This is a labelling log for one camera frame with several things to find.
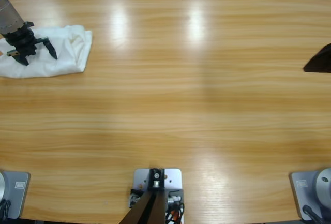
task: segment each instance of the metal cylinder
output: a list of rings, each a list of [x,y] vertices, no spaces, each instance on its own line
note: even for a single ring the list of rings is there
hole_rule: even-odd
[[[0,0],[0,34],[14,33],[24,21],[9,0]]]
[[[5,176],[3,175],[3,173],[0,171],[0,201],[3,199],[4,194],[5,194],[5,186],[6,186],[6,182],[5,182]]]
[[[316,195],[319,202],[331,210],[331,168],[318,173],[315,182]]]

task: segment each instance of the black object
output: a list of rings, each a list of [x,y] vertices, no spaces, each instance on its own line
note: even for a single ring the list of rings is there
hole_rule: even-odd
[[[331,224],[330,211],[321,208],[322,218],[319,217],[308,205],[304,205],[303,212],[310,217],[312,223],[315,224]]]
[[[0,34],[15,47],[15,50],[7,52],[7,55],[25,66],[29,64],[26,57],[36,54],[36,44],[38,43],[43,43],[51,56],[57,59],[55,49],[47,37],[35,38],[30,29],[33,25],[32,22],[23,21],[9,0],[0,0]]]
[[[326,45],[304,66],[305,72],[331,72],[331,44]]]
[[[171,205],[168,207],[168,194],[164,187],[164,169],[150,169],[147,191],[131,190],[139,197],[139,200],[133,205],[132,209],[123,218],[119,224],[165,224],[169,223],[166,219],[166,211],[177,211],[177,221],[179,224],[184,212],[184,204],[178,207]]]
[[[0,202],[0,223],[8,218],[9,208],[10,208],[10,201],[3,199]]]
[[[3,34],[6,41],[14,46],[16,50],[7,52],[7,56],[12,56],[17,62],[22,65],[29,65],[26,60],[26,56],[36,55],[36,44],[43,43],[50,55],[57,59],[56,51],[48,37],[36,39],[33,31],[30,29],[31,26],[34,26],[33,22],[24,22],[22,28],[18,29],[14,33]]]

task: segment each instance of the white towel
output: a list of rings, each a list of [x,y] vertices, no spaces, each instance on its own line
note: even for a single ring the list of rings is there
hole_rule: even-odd
[[[56,75],[83,72],[92,45],[92,31],[83,26],[66,26],[64,28],[40,28],[33,30],[35,37],[49,37],[55,48],[55,60],[41,43],[37,44],[36,55],[27,56],[28,66],[21,65],[6,55],[15,47],[5,39],[0,39],[0,76],[9,78],[52,77]]]

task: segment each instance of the wood grain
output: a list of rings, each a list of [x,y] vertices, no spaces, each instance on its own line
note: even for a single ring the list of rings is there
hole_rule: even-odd
[[[289,173],[330,167],[331,0],[11,0],[94,33],[86,71],[0,79],[0,165],[24,218],[119,223],[136,168],[180,168],[185,221],[298,219]]]

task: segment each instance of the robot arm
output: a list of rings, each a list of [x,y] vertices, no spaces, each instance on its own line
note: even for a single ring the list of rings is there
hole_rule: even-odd
[[[15,47],[15,50],[8,51],[7,55],[12,56],[22,65],[29,65],[26,56],[36,54],[36,44],[43,43],[53,58],[57,59],[56,51],[48,37],[36,39],[30,29],[34,24],[24,22],[9,0],[0,0],[0,34],[6,41]]]

